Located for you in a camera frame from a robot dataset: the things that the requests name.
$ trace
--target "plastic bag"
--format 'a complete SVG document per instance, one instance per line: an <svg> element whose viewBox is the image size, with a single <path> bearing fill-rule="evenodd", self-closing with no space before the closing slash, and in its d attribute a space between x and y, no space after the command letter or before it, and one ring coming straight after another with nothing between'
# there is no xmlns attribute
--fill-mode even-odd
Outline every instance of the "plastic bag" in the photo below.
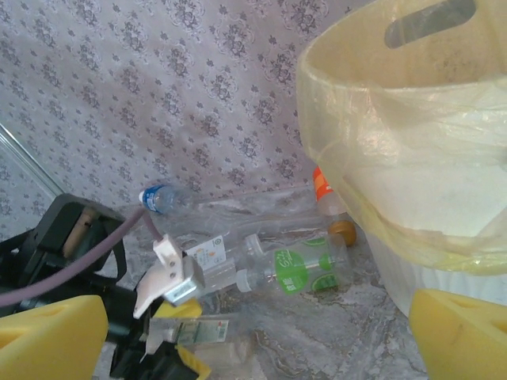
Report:
<svg viewBox="0 0 507 380"><path fill-rule="evenodd" d="M507 2L383 0L299 57L307 155L398 255L507 273Z"/></svg>

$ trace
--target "bottle cap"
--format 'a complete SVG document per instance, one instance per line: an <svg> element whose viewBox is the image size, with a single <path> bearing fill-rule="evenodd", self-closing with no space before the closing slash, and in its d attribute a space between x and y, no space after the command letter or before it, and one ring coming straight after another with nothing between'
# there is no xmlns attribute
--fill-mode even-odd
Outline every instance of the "bottle cap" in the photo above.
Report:
<svg viewBox="0 0 507 380"><path fill-rule="evenodd" d="M249 291L252 291L252 288L248 284L247 275L248 272L246 269L242 269L236 272L236 286L242 293L248 293Z"/></svg>
<svg viewBox="0 0 507 380"><path fill-rule="evenodd" d="M330 187L330 184L327 182L327 179L324 177L319 167L314 171L314 190L317 202L326 194L333 192L333 189Z"/></svg>
<svg viewBox="0 0 507 380"><path fill-rule="evenodd" d="M339 220L332 223L327 232L331 235L340 234L348 247L353 245L357 239L356 226L348 220Z"/></svg>

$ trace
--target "yellow sponge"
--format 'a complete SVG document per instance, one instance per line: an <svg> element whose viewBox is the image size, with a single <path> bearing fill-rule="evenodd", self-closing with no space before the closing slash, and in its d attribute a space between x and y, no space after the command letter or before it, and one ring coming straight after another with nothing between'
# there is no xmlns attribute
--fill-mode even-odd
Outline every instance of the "yellow sponge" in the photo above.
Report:
<svg viewBox="0 0 507 380"><path fill-rule="evenodd" d="M507 378L507 307L419 290L409 320L431 380Z"/></svg>
<svg viewBox="0 0 507 380"><path fill-rule="evenodd" d="M206 380L209 377L212 369L206 363L201 362L192 352L182 346L176 346L176 349L183 364L199 374L197 380Z"/></svg>
<svg viewBox="0 0 507 380"><path fill-rule="evenodd" d="M202 313L203 310L199 302L195 298L192 298L178 307L164 302L160 305L153 318L197 318Z"/></svg>
<svg viewBox="0 0 507 380"><path fill-rule="evenodd" d="M0 378L90 380L107 332L96 295L1 318Z"/></svg>

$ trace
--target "patterned wall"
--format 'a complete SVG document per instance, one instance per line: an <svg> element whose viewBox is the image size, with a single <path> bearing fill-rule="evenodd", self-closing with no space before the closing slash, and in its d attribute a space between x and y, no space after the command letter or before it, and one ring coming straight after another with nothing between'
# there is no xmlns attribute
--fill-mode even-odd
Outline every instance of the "patterned wall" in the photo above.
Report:
<svg viewBox="0 0 507 380"><path fill-rule="evenodd" d="M0 241L33 228L52 199L0 150Z"/></svg>
<svg viewBox="0 0 507 380"><path fill-rule="evenodd" d="M0 120L114 207L162 178L204 198L303 184L296 58L365 2L0 0Z"/></svg>

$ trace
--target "wire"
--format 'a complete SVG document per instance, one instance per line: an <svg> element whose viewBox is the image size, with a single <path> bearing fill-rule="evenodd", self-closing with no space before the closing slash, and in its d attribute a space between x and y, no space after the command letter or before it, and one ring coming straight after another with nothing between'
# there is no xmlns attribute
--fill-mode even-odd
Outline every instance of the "wire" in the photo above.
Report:
<svg viewBox="0 0 507 380"><path fill-rule="evenodd" d="M143 221L156 241L162 241L164 239L164 237L158 232L157 227L155 227L153 220L151 220L150 214L148 214L147 212L144 213Z"/></svg>
<svg viewBox="0 0 507 380"><path fill-rule="evenodd" d="M125 220L118 228L116 228L106 239L95 245L87 254L77 259L75 262L70 264L68 267L56 272L54 275L50 275L48 278L34 283L15 291L9 291L7 293L0 294L0 307L15 305L24 299L30 299L37 297L43 293L46 293L56 287L59 287L69 279L77 276L79 273L86 270L91 264L100 259L105 253L109 252L112 247L122 239L123 236L145 215L146 212L143 208L139 208L132 214L130 218ZM150 217L144 219L144 222L150 228L151 233L154 231L149 226L151 222Z"/></svg>

